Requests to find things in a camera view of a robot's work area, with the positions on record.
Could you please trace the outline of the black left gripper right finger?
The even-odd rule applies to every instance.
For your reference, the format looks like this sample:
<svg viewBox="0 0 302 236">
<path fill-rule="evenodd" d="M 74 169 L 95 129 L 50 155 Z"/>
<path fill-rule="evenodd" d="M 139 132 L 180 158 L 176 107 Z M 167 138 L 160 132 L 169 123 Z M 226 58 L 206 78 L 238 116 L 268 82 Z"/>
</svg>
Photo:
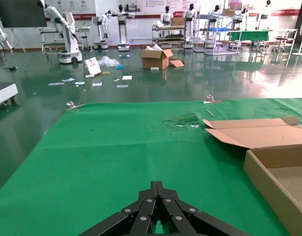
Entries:
<svg viewBox="0 0 302 236">
<path fill-rule="evenodd" d="M 175 190 L 157 182 L 158 216 L 164 234 L 178 236 L 242 236 L 243 231 L 180 200 Z"/>
</svg>

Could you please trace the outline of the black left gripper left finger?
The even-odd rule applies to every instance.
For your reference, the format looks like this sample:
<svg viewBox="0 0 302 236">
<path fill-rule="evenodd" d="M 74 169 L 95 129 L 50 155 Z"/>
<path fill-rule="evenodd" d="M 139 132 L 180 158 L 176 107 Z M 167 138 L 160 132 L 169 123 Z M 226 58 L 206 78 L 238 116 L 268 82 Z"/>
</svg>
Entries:
<svg viewBox="0 0 302 236">
<path fill-rule="evenodd" d="M 82 232 L 82 236 L 142 236 L 156 231 L 157 182 L 139 191 L 138 200 Z"/>
</svg>

